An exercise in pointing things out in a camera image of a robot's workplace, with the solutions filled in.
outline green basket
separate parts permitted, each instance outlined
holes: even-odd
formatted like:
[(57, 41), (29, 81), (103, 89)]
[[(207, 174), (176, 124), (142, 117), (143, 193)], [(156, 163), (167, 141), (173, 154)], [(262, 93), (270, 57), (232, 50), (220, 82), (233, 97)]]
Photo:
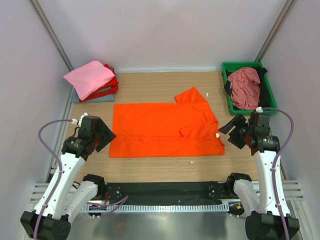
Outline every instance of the green basket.
[[(241, 68), (256, 68), (256, 67), (261, 67), (263, 68), (264, 66), (262, 65), (261, 62), (224, 62), (222, 64), (222, 75), (223, 75), (223, 82), (224, 84), (226, 84), (226, 82), (228, 81), (228, 77), (227, 77), (227, 73), (226, 73), (226, 70), (233, 73)], [(269, 81), (268, 81), (268, 78), (267, 78), (267, 75), (264, 74), (263, 76), (263, 79), (261, 79), (261, 81), (264, 81), (265, 82), (265, 85), (267, 86), (268, 88), (268, 91), (269, 91), (269, 95), (270, 95), (270, 107), (271, 108), (277, 108), (277, 104), (276, 104), (276, 101), (275, 101), (275, 97), (271, 91), (271, 88), (270, 88), (270, 85), (269, 85)], [(234, 109), (234, 106), (232, 104), (232, 100), (231, 100), (231, 97), (226, 94), (227, 96), (227, 101), (228, 101), (228, 107), (229, 107), (229, 111), (230, 111), (230, 115), (237, 115), (237, 114), (242, 114), (242, 115), (245, 115), (245, 116), (248, 116), (252, 113), (252, 110), (235, 110)], [(263, 111), (264, 113), (268, 113), (268, 114), (275, 114), (276, 111), (274, 110), (266, 110), (266, 111)]]

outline blue folded cloth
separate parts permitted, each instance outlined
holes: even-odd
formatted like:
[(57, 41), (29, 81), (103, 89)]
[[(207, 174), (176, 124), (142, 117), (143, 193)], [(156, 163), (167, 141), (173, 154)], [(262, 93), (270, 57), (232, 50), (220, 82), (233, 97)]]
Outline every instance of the blue folded cloth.
[[(114, 101), (115, 101), (115, 95), (114, 94), (109, 94), (109, 95), (97, 97), (97, 98), (94, 98), (94, 99), (90, 99), (88, 101), (83, 101), (83, 103), (103, 103), (103, 102), (114, 102)], [(78, 96), (77, 91), (75, 89), (73, 90), (71, 102), (74, 103), (74, 104), (80, 103), (79, 102), (79, 96)]]

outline gray floor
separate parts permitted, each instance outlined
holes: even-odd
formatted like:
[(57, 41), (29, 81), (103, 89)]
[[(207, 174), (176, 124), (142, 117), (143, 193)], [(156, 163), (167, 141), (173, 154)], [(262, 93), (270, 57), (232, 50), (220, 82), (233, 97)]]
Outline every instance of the gray floor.
[(82, 221), (87, 217), (77, 217), (68, 240), (247, 240), (245, 220), (224, 212), (128, 213)]

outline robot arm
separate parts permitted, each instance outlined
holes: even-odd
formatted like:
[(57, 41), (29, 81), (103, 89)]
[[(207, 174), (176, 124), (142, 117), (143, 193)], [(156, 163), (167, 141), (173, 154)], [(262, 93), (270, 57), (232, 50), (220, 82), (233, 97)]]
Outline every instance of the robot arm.
[[(83, 206), (91, 199), (99, 199), (106, 192), (104, 178), (88, 174), (78, 189), (68, 197), (70, 188), (89, 155), (94, 150), (99, 152), (116, 137), (99, 117), (89, 116), (87, 113), (80, 117), (77, 125), (78, 136), (70, 136), (64, 141), (60, 157), (61, 178), (41, 215), (38, 240), (66, 240), (71, 224)], [(34, 236), (36, 221), (58, 175), (57, 170), (34, 210), (22, 214), (20, 221), (30, 238)]]
[(280, 150), (280, 143), (278, 137), (270, 135), (269, 120), (269, 115), (254, 111), (249, 121), (238, 114), (219, 129), (221, 133), (227, 134), (233, 128), (229, 133), (228, 141), (240, 149), (248, 145), (257, 166), (259, 196), (248, 175), (232, 173), (227, 179), (247, 215), (245, 231), (249, 240), (284, 239), (284, 227), (275, 193), (279, 197), (290, 238), (299, 230), (299, 221), (290, 217), (291, 213), (285, 200), (280, 158), (275, 166), (275, 181), (273, 181), (273, 163)]

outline black cloth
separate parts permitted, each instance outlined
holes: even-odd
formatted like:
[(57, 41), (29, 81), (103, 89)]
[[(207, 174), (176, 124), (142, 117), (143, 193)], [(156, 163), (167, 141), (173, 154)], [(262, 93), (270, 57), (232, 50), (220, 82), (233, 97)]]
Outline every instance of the black cloth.
[[(253, 67), (253, 69), (256, 70), (256, 72), (258, 73), (259, 79), (260, 79), (260, 96), (259, 96), (259, 107), (262, 108), (269, 108), (270, 107), (270, 94), (269, 94), (269, 90), (267, 87), (267, 84), (265, 82), (265, 73), (267, 72), (267, 69), (265, 69), (264, 67)], [(230, 74), (232, 74), (232, 72), (225, 70), (226, 73), (226, 77), (229, 77)], [(226, 91), (226, 93), (231, 96), (231, 82), (230, 81), (226, 81), (225, 85), (224, 85), (224, 90)], [(235, 105), (233, 105), (233, 109), (237, 110), (237, 111), (241, 111), (243, 109), (240, 109), (238, 107), (236, 107)]]

